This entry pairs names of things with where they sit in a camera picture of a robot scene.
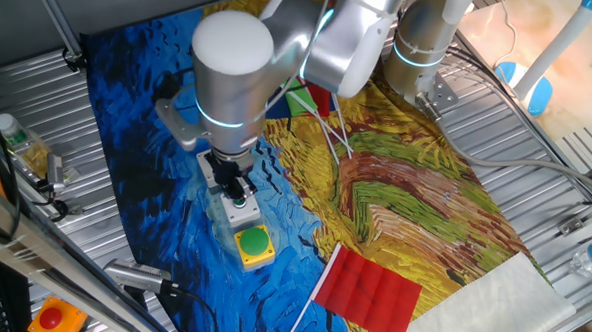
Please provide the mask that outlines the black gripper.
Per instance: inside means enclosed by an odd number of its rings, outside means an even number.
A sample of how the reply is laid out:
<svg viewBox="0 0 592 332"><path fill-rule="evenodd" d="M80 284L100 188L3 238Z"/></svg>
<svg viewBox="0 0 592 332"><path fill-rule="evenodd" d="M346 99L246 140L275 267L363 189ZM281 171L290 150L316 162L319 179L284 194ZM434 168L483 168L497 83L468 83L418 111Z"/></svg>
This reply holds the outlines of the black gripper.
<svg viewBox="0 0 592 332"><path fill-rule="evenodd" d="M236 161L221 160L215 154L208 155L208 162L213 170L217 185L227 189L227 195L233 201L242 202L256 193L256 186L248 178L253 169L253 161L247 158L242 164Z"/></svg>

